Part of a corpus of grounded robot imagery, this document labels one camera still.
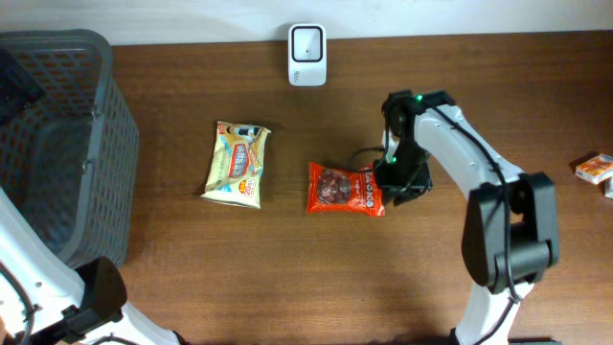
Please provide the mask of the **red Hacks candy bag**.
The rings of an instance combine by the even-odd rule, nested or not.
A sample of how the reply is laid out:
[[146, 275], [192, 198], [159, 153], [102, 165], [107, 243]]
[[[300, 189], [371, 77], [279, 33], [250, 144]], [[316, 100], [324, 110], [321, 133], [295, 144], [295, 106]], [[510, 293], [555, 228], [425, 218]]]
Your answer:
[[349, 172], [310, 162], [306, 211], [384, 216], [382, 190], [375, 182], [373, 166]]

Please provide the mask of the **yellow snack bag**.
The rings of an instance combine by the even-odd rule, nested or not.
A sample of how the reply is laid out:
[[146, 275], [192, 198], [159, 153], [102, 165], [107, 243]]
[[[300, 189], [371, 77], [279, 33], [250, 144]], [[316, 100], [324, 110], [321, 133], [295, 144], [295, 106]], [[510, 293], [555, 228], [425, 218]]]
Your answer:
[[271, 131], [264, 126], [216, 122], [216, 142], [202, 198], [261, 208], [264, 150]]

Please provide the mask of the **orange snack pack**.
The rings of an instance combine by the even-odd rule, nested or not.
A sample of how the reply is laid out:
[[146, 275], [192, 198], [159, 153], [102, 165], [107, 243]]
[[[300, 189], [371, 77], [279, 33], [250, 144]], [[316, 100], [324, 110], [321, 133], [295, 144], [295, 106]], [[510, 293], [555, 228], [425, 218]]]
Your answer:
[[612, 176], [612, 170], [612, 157], [601, 153], [577, 165], [575, 176], [593, 185], [598, 185]]

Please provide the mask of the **teal tissue pack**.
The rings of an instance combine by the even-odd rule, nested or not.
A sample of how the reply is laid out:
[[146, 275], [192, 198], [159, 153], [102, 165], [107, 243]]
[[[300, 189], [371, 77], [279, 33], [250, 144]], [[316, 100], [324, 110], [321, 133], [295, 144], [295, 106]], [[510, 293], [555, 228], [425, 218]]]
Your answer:
[[605, 183], [604, 195], [608, 198], [613, 198], [613, 178], [610, 177]]

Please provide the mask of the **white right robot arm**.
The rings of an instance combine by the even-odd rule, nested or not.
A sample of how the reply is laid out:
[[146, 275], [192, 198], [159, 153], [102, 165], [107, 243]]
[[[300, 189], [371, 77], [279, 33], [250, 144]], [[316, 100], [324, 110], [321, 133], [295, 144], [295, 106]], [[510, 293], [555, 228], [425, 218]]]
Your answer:
[[500, 155], [443, 90], [388, 96], [375, 181], [398, 206], [430, 191], [436, 159], [467, 201], [462, 256], [472, 286], [448, 344], [508, 344], [524, 299], [559, 260], [556, 192]]

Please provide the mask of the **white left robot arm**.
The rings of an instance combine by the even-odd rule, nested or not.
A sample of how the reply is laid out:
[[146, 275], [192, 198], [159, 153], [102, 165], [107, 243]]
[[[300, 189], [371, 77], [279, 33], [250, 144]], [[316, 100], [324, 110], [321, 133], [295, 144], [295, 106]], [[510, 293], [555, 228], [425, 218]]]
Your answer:
[[1, 315], [25, 344], [178, 344], [127, 299], [139, 130], [85, 43], [1, 46]]

